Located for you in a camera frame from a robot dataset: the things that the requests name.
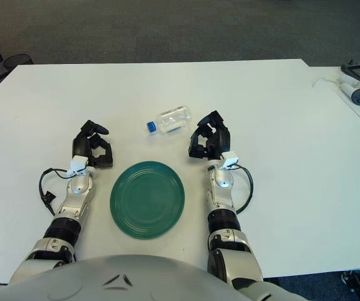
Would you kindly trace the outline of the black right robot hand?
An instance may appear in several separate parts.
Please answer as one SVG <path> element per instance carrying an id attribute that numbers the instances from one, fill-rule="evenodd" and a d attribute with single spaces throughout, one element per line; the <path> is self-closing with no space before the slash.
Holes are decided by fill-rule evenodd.
<path id="1" fill-rule="evenodd" d="M 202 118 L 191 136 L 189 157 L 219 160 L 222 153 L 230 151 L 230 132 L 217 110 Z"/>

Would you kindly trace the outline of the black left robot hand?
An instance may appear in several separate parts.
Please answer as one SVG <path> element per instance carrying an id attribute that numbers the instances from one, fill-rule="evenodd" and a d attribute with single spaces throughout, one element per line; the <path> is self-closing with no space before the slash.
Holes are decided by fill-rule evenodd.
<path id="1" fill-rule="evenodd" d="M 73 140 L 72 157 L 82 156 L 88 159 L 87 166 L 94 168 L 110 168 L 113 166 L 111 145 L 101 137 L 108 135 L 109 130 L 102 125 L 87 120 Z M 92 151 L 101 147 L 105 154 L 94 157 Z"/>

